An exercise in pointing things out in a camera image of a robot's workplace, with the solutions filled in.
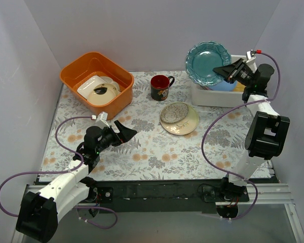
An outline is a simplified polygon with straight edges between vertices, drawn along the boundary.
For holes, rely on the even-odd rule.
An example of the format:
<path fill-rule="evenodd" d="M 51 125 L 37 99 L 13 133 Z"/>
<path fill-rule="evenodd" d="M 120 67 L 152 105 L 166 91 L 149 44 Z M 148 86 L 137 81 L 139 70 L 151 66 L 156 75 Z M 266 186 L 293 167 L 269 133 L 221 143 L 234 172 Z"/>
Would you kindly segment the speckled grey stoneware plate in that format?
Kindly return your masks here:
<path fill-rule="evenodd" d="M 160 120 L 166 124 L 174 124 L 188 115 L 189 107 L 185 103 L 176 102 L 167 105 L 160 113 Z"/>

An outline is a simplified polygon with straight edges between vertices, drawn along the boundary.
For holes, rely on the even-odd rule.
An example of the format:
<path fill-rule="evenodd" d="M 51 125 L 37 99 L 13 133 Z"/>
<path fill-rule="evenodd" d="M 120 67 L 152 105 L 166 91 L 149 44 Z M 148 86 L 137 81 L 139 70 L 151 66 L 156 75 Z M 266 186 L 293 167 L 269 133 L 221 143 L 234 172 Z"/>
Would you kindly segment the woven bamboo tray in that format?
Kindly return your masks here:
<path fill-rule="evenodd" d="M 243 84 L 237 82 L 237 85 L 236 85 L 236 87 L 233 89 L 233 92 L 243 92 L 244 89 L 245 89 L 245 87 L 246 87 L 245 85 L 243 85 Z"/>

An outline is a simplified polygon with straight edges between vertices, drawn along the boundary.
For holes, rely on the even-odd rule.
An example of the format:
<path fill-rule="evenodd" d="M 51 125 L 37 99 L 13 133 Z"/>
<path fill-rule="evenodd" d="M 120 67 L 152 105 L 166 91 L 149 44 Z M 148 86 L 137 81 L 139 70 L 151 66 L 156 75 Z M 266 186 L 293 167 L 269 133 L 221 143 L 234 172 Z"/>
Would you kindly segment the dark teal scalloped plate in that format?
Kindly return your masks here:
<path fill-rule="evenodd" d="M 185 69 L 194 84 L 210 87 L 223 81 L 223 77 L 213 69 L 231 62 L 231 54 L 222 44 L 213 41 L 201 42 L 188 51 Z"/>

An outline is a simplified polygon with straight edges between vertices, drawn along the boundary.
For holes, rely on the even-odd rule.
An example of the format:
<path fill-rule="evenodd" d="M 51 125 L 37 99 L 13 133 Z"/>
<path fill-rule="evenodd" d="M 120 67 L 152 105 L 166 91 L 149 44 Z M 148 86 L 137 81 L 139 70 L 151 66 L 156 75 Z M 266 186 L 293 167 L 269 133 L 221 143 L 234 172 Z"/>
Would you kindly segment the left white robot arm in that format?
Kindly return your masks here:
<path fill-rule="evenodd" d="M 39 242 L 48 242 L 55 234 L 59 221 L 81 201 L 93 202 L 98 191 L 82 182 L 96 167 L 100 153 L 110 146 L 130 141 L 137 131 L 115 121 L 111 126 L 87 128 L 83 142 L 66 173 L 60 174 L 37 192 L 29 191 L 22 199 L 16 230 Z"/>

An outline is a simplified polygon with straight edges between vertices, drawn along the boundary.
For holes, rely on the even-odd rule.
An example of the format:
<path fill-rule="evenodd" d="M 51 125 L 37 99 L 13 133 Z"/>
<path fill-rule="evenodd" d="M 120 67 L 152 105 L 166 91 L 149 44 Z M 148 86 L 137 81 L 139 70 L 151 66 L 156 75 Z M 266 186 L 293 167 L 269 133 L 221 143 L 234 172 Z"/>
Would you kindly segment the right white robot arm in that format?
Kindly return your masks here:
<path fill-rule="evenodd" d="M 271 65 L 261 64 L 252 71 L 243 59 L 239 59 L 213 70 L 228 83 L 238 81 L 244 85 L 242 100 L 253 115 L 244 143 L 245 152 L 233 173 L 221 180 L 219 196 L 231 201 L 246 194 L 246 181 L 266 160 L 281 154 L 290 119 L 280 116 L 267 101 L 267 84 L 275 72 Z"/>

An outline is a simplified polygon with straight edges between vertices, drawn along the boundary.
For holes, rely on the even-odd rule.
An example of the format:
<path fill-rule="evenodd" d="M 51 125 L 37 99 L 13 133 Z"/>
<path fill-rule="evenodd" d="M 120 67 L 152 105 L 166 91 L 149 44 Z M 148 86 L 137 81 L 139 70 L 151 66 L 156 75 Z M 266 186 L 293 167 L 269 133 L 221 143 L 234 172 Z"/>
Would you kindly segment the light blue plate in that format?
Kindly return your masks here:
<path fill-rule="evenodd" d="M 226 81 L 222 81 L 214 86 L 201 86 L 202 89 L 204 90 L 212 90 L 212 91 L 225 91 L 225 92 L 230 92 L 233 91 L 234 88 L 237 86 L 237 81 L 235 81 L 234 83 L 230 84 L 227 83 Z"/>

